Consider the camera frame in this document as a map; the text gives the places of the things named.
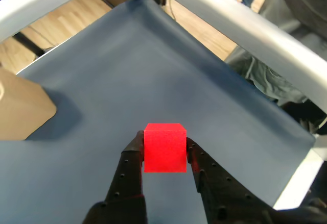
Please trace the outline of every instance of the blue cloth surface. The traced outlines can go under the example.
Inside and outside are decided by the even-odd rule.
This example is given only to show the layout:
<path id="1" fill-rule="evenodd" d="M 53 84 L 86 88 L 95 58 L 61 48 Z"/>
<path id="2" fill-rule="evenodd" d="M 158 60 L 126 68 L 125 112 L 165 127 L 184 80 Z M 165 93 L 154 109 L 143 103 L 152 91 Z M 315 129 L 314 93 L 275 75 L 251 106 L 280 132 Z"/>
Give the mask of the blue cloth surface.
<path id="1" fill-rule="evenodd" d="M 81 223 L 150 122 L 181 123 L 269 204 L 314 142 L 151 0 L 119 5 L 19 76 L 58 111 L 26 141 L 0 143 L 1 223 Z M 143 188 L 149 223 L 206 223 L 190 166 L 143 174 Z"/>

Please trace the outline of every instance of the cable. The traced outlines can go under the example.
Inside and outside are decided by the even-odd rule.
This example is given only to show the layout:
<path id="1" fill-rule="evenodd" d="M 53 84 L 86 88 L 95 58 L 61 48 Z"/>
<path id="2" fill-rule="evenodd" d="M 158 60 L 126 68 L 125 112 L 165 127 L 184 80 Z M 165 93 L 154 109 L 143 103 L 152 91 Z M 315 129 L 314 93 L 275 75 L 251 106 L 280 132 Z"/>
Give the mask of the cable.
<path id="1" fill-rule="evenodd" d="M 42 39 L 44 39 L 46 42 L 48 42 L 52 47 L 55 47 L 55 45 L 53 43 L 51 43 L 47 38 L 45 38 L 45 36 L 43 34 L 41 34 L 39 31 L 37 31 L 35 28 L 33 28 L 32 26 L 28 26 L 31 30 L 33 30 L 35 33 L 37 33 L 38 35 L 40 35 L 42 37 Z"/>
<path id="2" fill-rule="evenodd" d="M 172 0 L 169 0 L 169 9 L 170 9 L 170 13 L 173 16 L 173 19 L 176 21 L 176 17 L 175 17 L 175 14 L 173 12 L 173 8 L 172 8 Z"/>

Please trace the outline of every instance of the wooden floor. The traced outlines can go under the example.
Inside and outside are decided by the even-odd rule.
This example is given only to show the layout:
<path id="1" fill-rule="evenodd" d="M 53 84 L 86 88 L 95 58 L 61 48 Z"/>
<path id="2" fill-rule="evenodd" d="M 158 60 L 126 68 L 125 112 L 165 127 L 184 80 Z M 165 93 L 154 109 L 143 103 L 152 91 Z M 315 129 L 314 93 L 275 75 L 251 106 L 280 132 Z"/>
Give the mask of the wooden floor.
<path id="1" fill-rule="evenodd" d="M 252 9 L 258 11 L 263 1 L 255 0 Z M 176 21 L 218 57 L 224 60 L 234 49 L 235 43 L 174 0 L 168 0 L 168 14 L 171 15 L 170 3 Z M 22 32 L 40 47 L 49 48 L 74 36 L 108 11 L 110 8 L 101 0 L 72 0 L 35 21 Z M 0 62 L 4 68 L 14 73 L 34 59 L 35 55 L 13 38 L 0 44 Z"/>

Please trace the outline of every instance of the red foam block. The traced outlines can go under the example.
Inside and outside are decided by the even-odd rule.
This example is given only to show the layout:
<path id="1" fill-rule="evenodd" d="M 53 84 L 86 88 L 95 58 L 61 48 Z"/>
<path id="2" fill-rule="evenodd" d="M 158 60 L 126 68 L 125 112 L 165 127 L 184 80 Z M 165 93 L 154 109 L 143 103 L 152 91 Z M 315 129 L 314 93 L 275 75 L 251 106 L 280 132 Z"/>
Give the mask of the red foam block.
<path id="1" fill-rule="evenodd" d="M 186 129 L 150 123 L 144 130 L 144 172 L 186 172 Z"/>

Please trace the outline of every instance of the metal rod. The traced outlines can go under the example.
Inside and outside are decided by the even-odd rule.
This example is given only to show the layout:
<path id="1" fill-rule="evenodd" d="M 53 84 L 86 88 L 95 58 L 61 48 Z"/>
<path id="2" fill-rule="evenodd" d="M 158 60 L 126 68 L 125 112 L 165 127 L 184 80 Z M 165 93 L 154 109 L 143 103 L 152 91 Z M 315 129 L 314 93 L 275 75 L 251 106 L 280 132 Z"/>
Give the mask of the metal rod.
<path id="1" fill-rule="evenodd" d="M 23 33 L 18 32 L 14 36 L 12 36 L 15 40 L 33 52 L 37 57 L 44 55 L 45 51 L 37 46 L 32 40 L 26 37 Z"/>
<path id="2" fill-rule="evenodd" d="M 176 0 L 252 53 L 327 113 L 327 62 L 236 0 Z"/>
<path id="3" fill-rule="evenodd" d="M 70 0 L 1 0 L 0 43 Z"/>

